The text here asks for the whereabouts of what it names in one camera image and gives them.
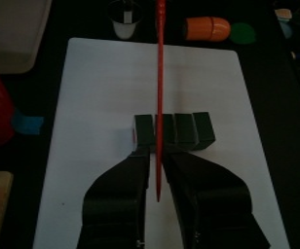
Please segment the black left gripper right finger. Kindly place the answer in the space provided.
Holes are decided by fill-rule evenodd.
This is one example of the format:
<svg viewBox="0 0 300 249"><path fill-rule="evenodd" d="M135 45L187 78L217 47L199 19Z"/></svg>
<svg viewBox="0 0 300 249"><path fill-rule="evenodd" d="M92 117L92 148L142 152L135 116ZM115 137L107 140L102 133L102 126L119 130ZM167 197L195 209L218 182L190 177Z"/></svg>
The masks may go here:
<svg viewBox="0 0 300 249"><path fill-rule="evenodd" d="M174 146L163 149L163 167L183 249L270 249L242 179Z"/></svg>

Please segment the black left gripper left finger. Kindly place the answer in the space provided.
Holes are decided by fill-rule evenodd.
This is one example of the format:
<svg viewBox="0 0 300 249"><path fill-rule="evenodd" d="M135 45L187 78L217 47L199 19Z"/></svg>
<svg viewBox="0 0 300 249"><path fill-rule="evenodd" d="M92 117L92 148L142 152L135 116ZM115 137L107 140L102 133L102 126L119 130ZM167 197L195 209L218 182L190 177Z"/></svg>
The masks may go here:
<svg viewBox="0 0 300 249"><path fill-rule="evenodd" d="M90 186L76 249L143 249L150 150L136 149Z"/></svg>

